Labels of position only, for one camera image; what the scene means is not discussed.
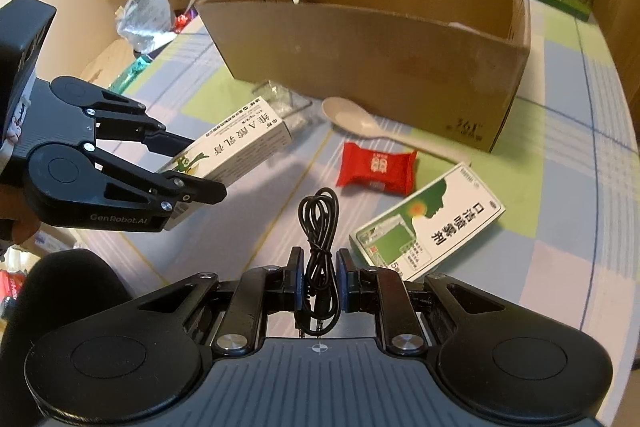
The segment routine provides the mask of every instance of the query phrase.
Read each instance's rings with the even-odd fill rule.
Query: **metal pivot bolt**
[[[396,335],[391,340],[391,344],[405,354],[411,354],[424,346],[424,340],[418,335],[412,335],[411,333],[403,333]]]
[[[216,344],[220,349],[224,349],[226,353],[233,353],[239,349],[244,349],[247,339],[244,335],[238,333],[227,333],[216,340]]]

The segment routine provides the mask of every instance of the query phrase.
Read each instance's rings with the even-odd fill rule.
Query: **black cord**
[[[296,316],[296,324],[313,337],[327,334],[340,318],[338,282],[331,254],[338,214],[338,196],[327,187],[321,188],[313,196],[303,198],[298,206],[298,219],[309,241],[310,257],[303,281],[305,298]],[[311,309],[309,297],[314,296],[316,301]],[[317,330],[310,328],[311,318],[318,321]],[[329,325],[322,328],[321,324],[329,319]]]

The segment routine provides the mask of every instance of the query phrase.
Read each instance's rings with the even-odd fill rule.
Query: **cardboard carrier with handle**
[[[529,57],[529,0],[203,0],[239,80],[271,79],[490,151]]]

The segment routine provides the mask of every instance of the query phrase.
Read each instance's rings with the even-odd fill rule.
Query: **person's hand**
[[[0,219],[15,221],[11,235],[16,245],[24,243],[40,227],[40,220],[24,199],[22,189],[9,185],[0,185]]]

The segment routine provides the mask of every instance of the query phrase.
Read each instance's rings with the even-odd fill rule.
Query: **checkered tablecloth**
[[[494,151],[453,145],[471,156],[474,171],[507,210],[439,270],[580,328],[602,343],[613,361],[614,380],[598,418],[609,425],[640,328],[636,136],[598,27],[536,1],[531,1],[531,17],[529,63]],[[196,20],[126,95],[145,103],[170,131],[195,138],[251,99],[252,87],[231,77]],[[380,123],[423,134],[404,124]],[[321,121],[230,187],[225,201],[198,211],[171,232],[84,231],[82,237],[137,294],[199,271],[230,279],[251,266],[282,265],[290,247],[306,245],[297,224],[298,202],[319,187],[334,186],[345,139],[402,150],[385,139],[346,136]],[[165,161],[140,144],[100,145],[147,169]],[[449,168],[420,155],[417,187]],[[350,230],[398,201],[364,188],[339,189],[338,195],[335,249],[348,247]],[[347,318],[338,333],[372,331],[366,318]],[[270,331],[292,333],[290,317],[276,316]]]

